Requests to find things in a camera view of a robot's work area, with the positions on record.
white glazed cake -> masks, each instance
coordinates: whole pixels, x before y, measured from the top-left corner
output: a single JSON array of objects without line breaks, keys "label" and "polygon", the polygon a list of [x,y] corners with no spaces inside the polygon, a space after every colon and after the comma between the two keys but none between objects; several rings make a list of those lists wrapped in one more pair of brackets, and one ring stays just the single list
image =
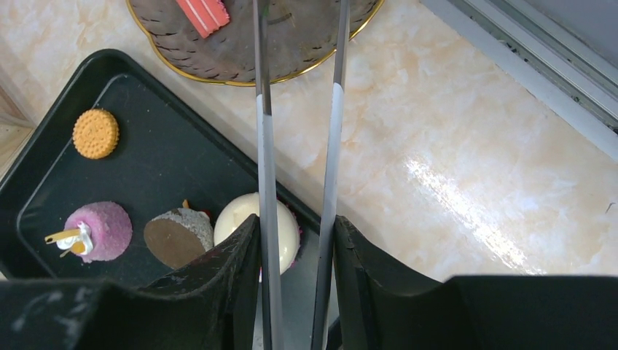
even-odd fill
[{"label": "white glazed cake", "polygon": [[[223,242],[251,214],[259,215],[259,195],[249,193],[231,201],[223,209],[214,227],[215,245]],[[292,212],[277,201],[277,227],[279,233],[279,272],[285,272],[296,257],[300,246],[300,231]]]}]

pink dessert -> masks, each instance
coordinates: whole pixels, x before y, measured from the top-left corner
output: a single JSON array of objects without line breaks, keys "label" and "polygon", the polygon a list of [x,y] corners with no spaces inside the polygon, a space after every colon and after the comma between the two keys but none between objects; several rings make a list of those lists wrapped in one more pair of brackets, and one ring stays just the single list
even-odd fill
[{"label": "pink dessert", "polygon": [[86,249],[76,255],[85,263],[116,259],[127,249],[133,235],[129,215],[113,202],[91,203],[77,209],[66,220],[64,230],[77,228],[82,230],[80,241],[86,241]]},{"label": "pink dessert", "polygon": [[220,0],[176,0],[191,24],[203,38],[230,22]]}]

small cake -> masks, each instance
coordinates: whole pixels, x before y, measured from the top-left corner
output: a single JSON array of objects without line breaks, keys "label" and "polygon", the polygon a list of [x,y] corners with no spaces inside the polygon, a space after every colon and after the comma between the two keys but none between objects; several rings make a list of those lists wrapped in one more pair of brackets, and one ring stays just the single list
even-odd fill
[{"label": "small cake", "polygon": [[177,269],[212,249],[213,229],[205,213],[178,208],[148,222],[144,240],[160,262]]},{"label": "small cake", "polygon": [[63,257],[73,252],[84,263],[109,261],[119,257],[129,246],[133,227],[127,212],[114,202],[91,203],[69,216],[64,231],[45,237],[56,243]]},{"label": "small cake", "polygon": [[230,22],[221,0],[176,0],[201,37],[206,38]]},{"label": "small cake", "polygon": [[[251,214],[259,215],[259,195],[249,193],[231,201],[223,209],[214,227],[215,245],[223,242]],[[277,201],[277,228],[279,237],[279,273],[292,266],[300,247],[300,228],[292,212]]]},{"label": "small cake", "polygon": [[82,113],[73,127],[75,149],[89,159],[107,157],[116,148],[119,136],[118,122],[102,109]]}]

decorative plate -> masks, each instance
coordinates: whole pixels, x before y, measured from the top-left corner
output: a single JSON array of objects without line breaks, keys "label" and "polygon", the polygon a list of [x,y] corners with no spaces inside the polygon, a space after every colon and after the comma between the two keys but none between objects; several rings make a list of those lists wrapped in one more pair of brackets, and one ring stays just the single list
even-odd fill
[{"label": "decorative plate", "polygon": [[[175,0],[127,0],[131,15],[159,58],[180,75],[213,84],[255,85],[252,0],[223,0],[230,23],[202,39]],[[350,38],[384,0],[351,0]],[[268,57],[273,82],[315,68],[333,54],[338,0],[273,0]]]}]

marble countertop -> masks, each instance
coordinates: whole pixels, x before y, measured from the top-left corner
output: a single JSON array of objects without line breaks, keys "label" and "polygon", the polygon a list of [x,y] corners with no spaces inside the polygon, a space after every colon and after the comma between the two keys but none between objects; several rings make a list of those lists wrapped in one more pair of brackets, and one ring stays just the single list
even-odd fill
[{"label": "marble countertop", "polygon": [[[0,47],[0,80],[37,121],[113,47],[256,158],[254,89],[166,68],[124,0],[6,0]],[[348,60],[339,214],[372,242],[440,280],[618,273],[618,164],[418,0],[387,0]],[[317,212],[333,62],[273,86],[278,180]]]}]

